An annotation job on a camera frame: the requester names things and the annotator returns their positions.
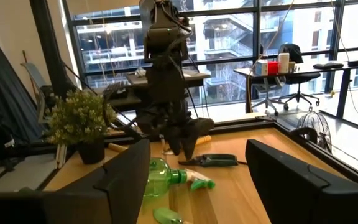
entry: potted plant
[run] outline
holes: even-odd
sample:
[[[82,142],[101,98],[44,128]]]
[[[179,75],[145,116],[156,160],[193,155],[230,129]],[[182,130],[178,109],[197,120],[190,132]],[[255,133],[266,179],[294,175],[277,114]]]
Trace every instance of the potted plant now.
[[[103,98],[89,91],[67,93],[66,101],[57,98],[49,111],[48,141],[53,144],[73,146],[84,164],[95,164],[104,159],[104,135],[107,125],[103,119]],[[109,121],[116,113],[107,106]]]

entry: chair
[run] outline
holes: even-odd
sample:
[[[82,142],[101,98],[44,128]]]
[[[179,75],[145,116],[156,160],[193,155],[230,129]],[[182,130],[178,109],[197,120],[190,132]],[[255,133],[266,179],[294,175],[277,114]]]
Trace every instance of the chair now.
[[[301,50],[300,50],[299,46],[296,44],[283,44],[280,46],[280,50],[278,52],[279,53],[289,53],[291,62],[303,63]],[[287,78],[285,80],[285,84],[287,84],[287,85],[298,84],[298,92],[295,94],[281,96],[278,99],[281,101],[282,99],[289,98],[286,102],[284,102],[284,109],[285,110],[289,109],[288,102],[290,100],[296,99],[296,102],[299,103],[300,99],[304,99],[305,101],[307,101],[310,104],[309,110],[312,110],[313,109],[313,107],[311,106],[312,104],[306,97],[316,99],[317,100],[316,106],[318,106],[320,104],[319,98],[317,98],[315,96],[307,95],[307,94],[302,94],[300,91],[302,83],[308,82],[308,81],[318,78],[318,77],[320,77],[320,73],[317,73],[317,72],[316,73],[300,74],[297,76],[294,76],[294,75],[287,76]]]
[[[320,104],[319,98],[301,93],[301,84],[308,82],[310,80],[313,80],[315,78],[318,78],[320,76],[321,76],[320,73],[309,73],[309,74],[304,74],[304,75],[297,75],[295,77],[287,77],[285,84],[287,84],[287,85],[298,84],[298,92],[294,93],[294,94],[287,95],[287,96],[281,96],[279,98],[279,100],[288,98],[287,101],[284,102],[284,109],[285,110],[289,109],[288,102],[291,101],[292,99],[296,99],[296,102],[298,102],[298,103],[299,103],[300,99],[304,99],[310,105],[309,110],[312,110],[313,109],[312,103],[306,97],[316,99],[317,100],[316,106],[318,106]]]
[[[279,90],[283,88],[285,84],[285,77],[268,77],[263,79],[255,79],[252,81],[252,85],[255,86],[256,90],[260,93],[266,93],[265,99],[252,105],[252,108],[264,104],[266,108],[269,106],[274,109],[274,115],[278,116],[278,112],[273,103],[285,104],[278,100],[273,100],[269,98],[269,92],[273,90]]]
[[[45,82],[38,68],[33,63],[22,63],[21,65],[25,67],[25,69],[29,73],[31,81],[34,84],[33,86],[36,88],[36,90],[34,90],[34,95],[37,104],[38,123],[45,124],[47,123],[47,118],[45,117],[46,102],[45,102],[45,95],[41,90],[41,88],[43,86],[50,86],[50,85],[48,85]]]

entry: red box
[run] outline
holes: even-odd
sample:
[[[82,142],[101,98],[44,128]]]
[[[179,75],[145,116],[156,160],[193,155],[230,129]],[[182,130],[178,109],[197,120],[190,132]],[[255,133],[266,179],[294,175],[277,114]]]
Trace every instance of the red box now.
[[[268,62],[267,68],[267,75],[278,74],[278,62]]]

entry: desk leg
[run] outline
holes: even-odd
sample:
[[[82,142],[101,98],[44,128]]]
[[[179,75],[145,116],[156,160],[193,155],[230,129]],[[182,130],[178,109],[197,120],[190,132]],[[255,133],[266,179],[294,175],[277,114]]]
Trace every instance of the desk leg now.
[[[252,79],[246,77],[246,113],[252,113],[252,100],[248,99],[248,91],[251,91],[252,99]]]
[[[352,126],[353,128],[358,129],[358,124],[353,123],[352,121],[343,119],[343,114],[345,112],[345,105],[346,105],[346,98],[347,98],[347,91],[349,90],[349,84],[351,82],[351,70],[345,69],[343,71],[342,76],[342,83],[341,83],[341,91],[339,92],[339,102],[338,102],[338,108],[336,110],[336,116],[328,113],[327,111],[320,110],[320,113],[329,116],[334,119],[339,119],[343,123]]]

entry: black curtain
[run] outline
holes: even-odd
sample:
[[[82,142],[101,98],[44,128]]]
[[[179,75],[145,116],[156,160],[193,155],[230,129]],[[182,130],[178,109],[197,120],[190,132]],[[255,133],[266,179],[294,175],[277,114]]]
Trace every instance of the black curtain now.
[[[0,115],[1,124],[11,132],[16,142],[40,139],[44,127],[37,122],[35,104],[1,48]]]

